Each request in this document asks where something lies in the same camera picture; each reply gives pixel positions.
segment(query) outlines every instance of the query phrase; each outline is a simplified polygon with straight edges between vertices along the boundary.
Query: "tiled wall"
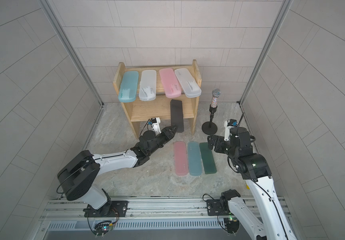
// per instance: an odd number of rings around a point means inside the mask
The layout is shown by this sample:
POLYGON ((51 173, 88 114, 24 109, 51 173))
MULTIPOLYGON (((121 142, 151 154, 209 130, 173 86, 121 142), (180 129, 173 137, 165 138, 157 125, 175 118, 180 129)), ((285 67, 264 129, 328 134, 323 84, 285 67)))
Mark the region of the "tiled wall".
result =
POLYGON ((0 0, 0 240, 21 240, 57 197, 99 108, 37 1, 0 0))
POLYGON ((104 102, 126 66, 191 65, 202 73, 201 101, 239 100, 281 1, 49 0, 104 102))
POLYGON ((302 239, 345 239, 345 1, 292 3, 244 110, 302 239))

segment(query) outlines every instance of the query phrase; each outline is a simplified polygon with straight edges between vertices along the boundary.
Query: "shelf board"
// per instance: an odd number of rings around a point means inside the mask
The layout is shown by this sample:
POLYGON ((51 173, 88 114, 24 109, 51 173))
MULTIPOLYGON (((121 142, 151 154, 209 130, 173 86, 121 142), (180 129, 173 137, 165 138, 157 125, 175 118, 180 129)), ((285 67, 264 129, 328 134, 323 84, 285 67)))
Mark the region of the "shelf board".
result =
POLYGON ((157 95, 153 101, 141 101, 139 97, 136 97, 132 106, 131 122, 147 121, 150 118, 171 119, 171 99, 182 101, 183 118, 194 118, 192 98, 188 98, 184 94, 178 98, 167 98, 165 95, 157 95))
POLYGON ((162 85, 162 82, 160 81, 160 75, 159 75, 159 70, 162 69, 162 68, 172 68, 173 70, 179 69, 179 68, 187 68, 189 70, 189 72, 191 73, 191 75, 195 76, 193 66, 126 68, 125 72, 128 72, 128 71, 138 71, 139 72, 138 88, 137 88, 137 91, 136 91, 136 93, 139 94, 139 85, 141 83, 142 71, 149 70, 149 69, 155 70, 156 71, 156 93, 164 93, 163 85, 162 85))

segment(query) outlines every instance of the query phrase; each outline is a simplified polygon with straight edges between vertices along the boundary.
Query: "wooden stand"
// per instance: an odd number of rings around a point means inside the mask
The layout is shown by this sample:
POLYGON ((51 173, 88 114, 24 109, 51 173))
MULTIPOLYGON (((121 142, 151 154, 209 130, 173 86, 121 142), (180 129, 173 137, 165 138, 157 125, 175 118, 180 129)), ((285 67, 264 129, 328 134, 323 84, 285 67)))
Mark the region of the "wooden stand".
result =
POLYGON ((152 101, 141 101, 137 96, 134 102, 131 103, 121 103, 124 112, 126 113, 127 119, 130 123, 132 131, 134 132, 135 138, 139 138, 139 128, 141 121, 147 121, 150 118, 160 118, 161 120, 170 119, 170 101, 171 99, 176 99, 182 101, 183 104, 183 118, 188 118, 191 134, 194 135, 195 131, 195 122, 198 111, 198 102, 199 97, 188 98, 184 93, 178 98, 167 98, 164 95, 163 85, 160 81, 159 70, 162 68, 172 68, 173 70, 178 68, 187 68, 191 75, 194 77, 195 81, 199 85, 202 84, 202 77, 199 72, 198 64, 196 60, 193 60, 191 66, 165 66, 165 67, 145 67, 145 68, 126 68, 124 63, 119 63, 118 69, 116 70, 114 85, 116 94, 119 94, 119 89, 121 86, 123 74, 127 71, 138 71, 138 89, 139 93, 139 84, 141 82, 141 74, 143 70, 156 70, 156 99, 152 101))

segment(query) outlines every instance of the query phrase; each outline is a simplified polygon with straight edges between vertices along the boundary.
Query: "microphone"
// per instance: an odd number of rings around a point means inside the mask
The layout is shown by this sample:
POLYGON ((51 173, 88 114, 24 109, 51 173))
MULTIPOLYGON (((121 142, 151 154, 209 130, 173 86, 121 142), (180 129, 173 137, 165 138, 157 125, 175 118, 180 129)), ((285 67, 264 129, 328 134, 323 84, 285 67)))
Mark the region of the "microphone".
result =
POLYGON ((205 122, 202 125, 202 131, 207 135, 214 135, 218 131, 218 127, 215 123, 213 123, 214 113, 217 111, 218 108, 218 98, 221 95, 221 90, 219 88, 215 88, 213 90, 213 98, 211 99, 210 103, 210 121, 205 122))

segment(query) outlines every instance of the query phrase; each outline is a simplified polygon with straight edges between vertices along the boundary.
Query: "robotic arm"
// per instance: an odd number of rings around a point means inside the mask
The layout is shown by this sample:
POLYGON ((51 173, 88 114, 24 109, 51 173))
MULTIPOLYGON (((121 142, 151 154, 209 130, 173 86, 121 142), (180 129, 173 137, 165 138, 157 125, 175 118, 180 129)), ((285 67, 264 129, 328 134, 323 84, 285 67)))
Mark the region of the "robotic arm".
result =
POLYGON ((228 162, 231 160, 237 170, 234 171, 242 174, 254 196, 264 225, 248 209, 236 190, 221 194, 222 210, 234 214, 253 240, 296 240, 279 203, 270 168, 262 155, 252 151, 251 143, 255 137, 235 123, 234 119, 225 122, 226 134, 229 136, 208 136, 208 147, 226 154, 228 162))
POLYGON ((173 125, 160 131, 159 124, 156 126, 153 119, 148 124, 159 134, 156 135, 151 130, 144 132, 139 137, 139 142, 124 152, 99 155, 91 154, 88 150, 81 151, 60 170, 57 177, 67 200, 78 199, 91 205, 98 211, 99 216, 107 216, 111 212, 111 200, 103 189, 93 184, 95 177, 120 168, 143 165, 153 152, 162 148, 175 136, 177 130, 173 125))

